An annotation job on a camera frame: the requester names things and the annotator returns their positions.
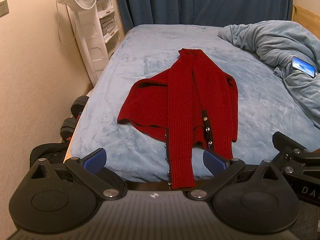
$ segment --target smartphone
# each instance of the smartphone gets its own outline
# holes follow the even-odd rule
[[[298,57],[292,58],[292,67],[308,74],[312,78],[316,76],[316,68]]]

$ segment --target metal bolt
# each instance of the metal bolt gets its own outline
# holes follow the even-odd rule
[[[207,193],[201,189],[195,189],[193,191],[191,191],[191,196],[195,197],[195,198],[203,198],[207,195]]]
[[[293,150],[293,152],[296,153],[296,154],[299,154],[301,151],[300,151],[300,149],[296,148],[296,149]]]
[[[284,169],[284,171],[285,171],[286,173],[293,173],[293,168],[290,167],[290,166],[287,166],[287,167]]]
[[[106,197],[116,197],[119,195],[119,191],[117,191],[116,189],[113,189],[113,188],[110,188],[110,189],[106,189],[103,194],[106,196]]]

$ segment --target red ribbed knit sweater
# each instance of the red ribbed knit sweater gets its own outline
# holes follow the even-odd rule
[[[206,109],[214,150],[232,158],[231,142],[238,133],[238,90],[234,78],[224,73],[200,49],[181,49],[180,58],[158,75],[137,81],[131,88],[118,123],[130,121],[139,131],[166,141],[172,188],[194,187],[192,146],[204,139],[202,110]]]

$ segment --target blue fleece bedspread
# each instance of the blue fleece bedspread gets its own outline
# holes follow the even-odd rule
[[[202,49],[238,86],[238,141],[234,157],[248,164],[272,159],[277,150],[272,134],[280,131],[309,150],[320,147],[320,130],[294,102],[274,68],[252,52],[219,38],[222,28],[195,25],[140,25],[127,34],[104,70],[81,115],[71,146],[71,155],[84,157],[103,147],[106,167],[130,181],[168,179],[164,143],[119,125],[117,117],[131,86],[150,78],[177,60],[181,48]],[[203,164],[203,149],[192,151],[196,179],[211,177]]]
[[[305,114],[320,128],[320,77],[294,69],[296,56],[320,71],[320,40],[297,22],[263,21],[248,25],[228,25],[218,36],[233,45],[256,52],[281,77],[288,92]]]

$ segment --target power socket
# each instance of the power socket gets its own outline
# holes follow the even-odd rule
[[[7,0],[0,2],[0,17],[9,13],[9,7]]]

